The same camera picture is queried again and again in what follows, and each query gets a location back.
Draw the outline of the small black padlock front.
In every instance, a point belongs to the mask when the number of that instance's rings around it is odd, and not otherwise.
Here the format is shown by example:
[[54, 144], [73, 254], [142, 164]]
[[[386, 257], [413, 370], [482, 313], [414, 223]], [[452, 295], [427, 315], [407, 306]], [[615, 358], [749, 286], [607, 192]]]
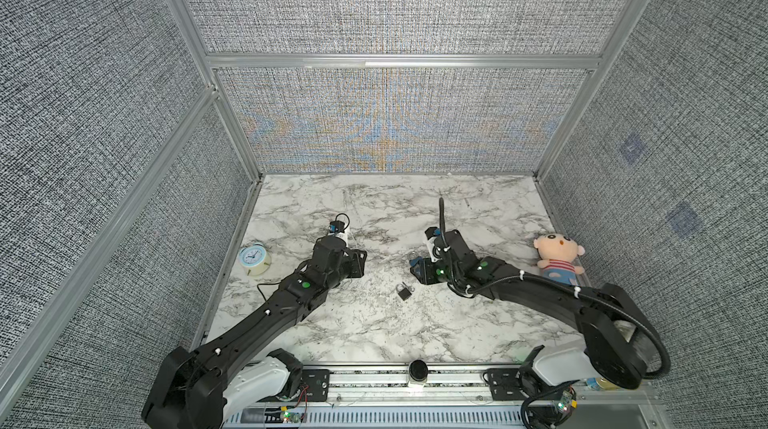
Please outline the small black padlock front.
[[396, 286], [396, 294], [402, 301], [407, 301], [414, 295], [414, 288], [405, 282], [400, 282]]

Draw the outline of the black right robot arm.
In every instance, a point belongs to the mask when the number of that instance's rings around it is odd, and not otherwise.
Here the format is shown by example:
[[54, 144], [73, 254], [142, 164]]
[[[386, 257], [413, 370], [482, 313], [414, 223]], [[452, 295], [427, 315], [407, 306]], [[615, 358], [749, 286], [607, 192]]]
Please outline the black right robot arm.
[[463, 298], [516, 303], [580, 334], [570, 345], [532, 350], [520, 367], [527, 393], [597, 377], [636, 389], [669, 373], [671, 359], [658, 332], [621, 287], [557, 282], [502, 259], [479, 257], [457, 230], [430, 227], [425, 234], [427, 256], [410, 262], [420, 284], [445, 283]]

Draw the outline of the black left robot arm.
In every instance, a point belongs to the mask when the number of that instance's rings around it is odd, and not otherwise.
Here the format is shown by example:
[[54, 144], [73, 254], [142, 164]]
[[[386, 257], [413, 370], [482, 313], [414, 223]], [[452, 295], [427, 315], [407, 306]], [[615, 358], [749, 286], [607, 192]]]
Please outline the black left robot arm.
[[292, 399], [302, 364], [289, 352], [252, 359], [287, 329], [322, 305], [331, 289], [364, 274], [366, 251], [334, 235], [318, 239], [310, 259], [240, 323], [192, 350], [177, 347], [162, 361], [141, 412], [151, 428], [218, 428], [248, 404]]

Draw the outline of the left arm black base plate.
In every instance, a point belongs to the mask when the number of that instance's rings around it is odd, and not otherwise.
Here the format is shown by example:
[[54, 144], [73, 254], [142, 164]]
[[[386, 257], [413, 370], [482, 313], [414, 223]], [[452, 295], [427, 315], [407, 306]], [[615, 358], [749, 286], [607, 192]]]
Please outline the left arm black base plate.
[[327, 369], [304, 369], [301, 377], [290, 376], [286, 386], [274, 396], [264, 396], [257, 402], [287, 402], [296, 404], [299, 396], [302, 401], [326, 402], [330, 388], [331, 372]]

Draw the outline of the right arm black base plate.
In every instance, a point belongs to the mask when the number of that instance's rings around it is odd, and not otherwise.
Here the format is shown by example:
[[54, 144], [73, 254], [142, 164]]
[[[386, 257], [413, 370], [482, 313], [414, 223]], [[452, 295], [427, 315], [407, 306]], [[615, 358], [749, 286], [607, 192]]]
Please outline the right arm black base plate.
[[493, 401], [523, 401], [534, 397], [536, 400], [559, 400], [566, 391], [553, 392], [554, 387], [548, 385], [532, 371], [519, 374], [518, 367], [488, 369], [482, 374]]

